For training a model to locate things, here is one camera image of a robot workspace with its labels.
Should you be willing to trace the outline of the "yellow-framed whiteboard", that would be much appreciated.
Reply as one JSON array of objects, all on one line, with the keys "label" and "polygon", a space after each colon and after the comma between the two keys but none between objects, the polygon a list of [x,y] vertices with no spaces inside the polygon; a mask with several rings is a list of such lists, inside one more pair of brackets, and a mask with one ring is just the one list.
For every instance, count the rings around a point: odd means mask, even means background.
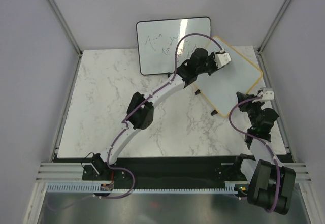
[{"label": "yellow-framed whiteboard", "polygon": [[237,104],[237,92],[248,94],[262,79],[252,46],[231,46],[219,36],[215,39],[231,57],[231,62],[213,73],[199,75],[194,86],[222,117],[228,117]]}]

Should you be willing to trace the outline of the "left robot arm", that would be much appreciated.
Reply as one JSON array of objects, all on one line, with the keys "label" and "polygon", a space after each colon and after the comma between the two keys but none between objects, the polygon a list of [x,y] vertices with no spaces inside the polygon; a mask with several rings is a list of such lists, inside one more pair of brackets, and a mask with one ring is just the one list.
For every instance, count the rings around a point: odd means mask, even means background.
[{"label": "left robot arm", "polygon": [[93,174],[99,180],[111,176],[112,165],[128,142],[141,130],[147,129],[153,122],[154,110],[162,101],[172,94],[194,83],[200,74],[212,75],[222,68],[217,55],[225,53],[224,49],[211,52],[197,48],[191,57],[175,68],[174,73],[160,87],[148,93],[136,92],[130,101],[126,117],[123,119],[122,131],[111,145],[91,159]]}]

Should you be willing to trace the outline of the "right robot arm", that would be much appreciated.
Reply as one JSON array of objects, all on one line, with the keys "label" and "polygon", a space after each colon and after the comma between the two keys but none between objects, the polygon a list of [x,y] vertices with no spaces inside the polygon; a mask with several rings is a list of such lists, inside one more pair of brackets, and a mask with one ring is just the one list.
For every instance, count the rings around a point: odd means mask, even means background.
[{"label": "right robot arm", "polygon": [[236,93],[238,103],[234,106],[246,112],[251,123],[243,133],[244,142],[253,154],[253,159],[243,157],[234,165],[232,174],[237,180],[247,179],[249,183],[247,201],[262,207],[268,213],[286,215],[289,211],[296,173],[283,165],[271,147],[271,129],[279,115],[272,108],[263,108],[266,101],[274,99],[270,89],[259,91],[258,95]]}]

